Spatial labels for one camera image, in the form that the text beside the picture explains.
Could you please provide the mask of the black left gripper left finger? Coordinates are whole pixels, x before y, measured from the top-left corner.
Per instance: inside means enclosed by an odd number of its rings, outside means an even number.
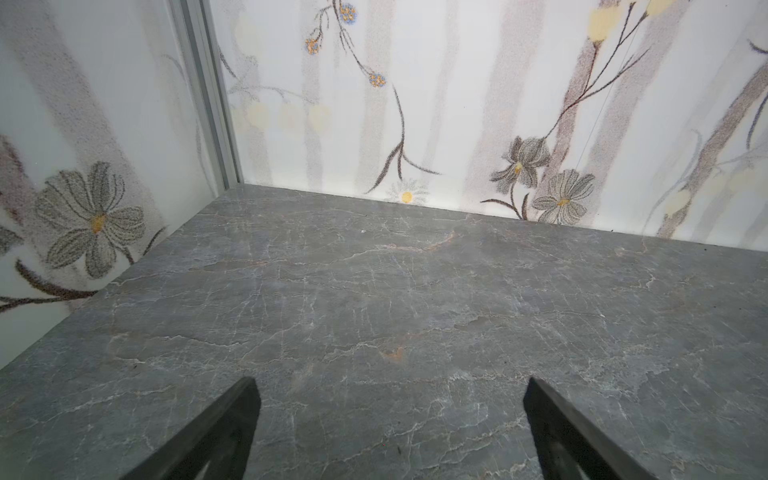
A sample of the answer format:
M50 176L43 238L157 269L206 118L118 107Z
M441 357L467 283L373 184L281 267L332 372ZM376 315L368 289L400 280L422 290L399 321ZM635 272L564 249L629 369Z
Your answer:
M243 377L125 479L241 479L261 409L252 377Z

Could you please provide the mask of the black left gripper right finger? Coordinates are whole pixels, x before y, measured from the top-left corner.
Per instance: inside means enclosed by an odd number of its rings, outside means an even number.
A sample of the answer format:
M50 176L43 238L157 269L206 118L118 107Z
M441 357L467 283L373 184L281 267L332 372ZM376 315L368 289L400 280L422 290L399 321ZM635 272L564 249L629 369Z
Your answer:
M654 478L544 380L528 380L523 406L545 480Z

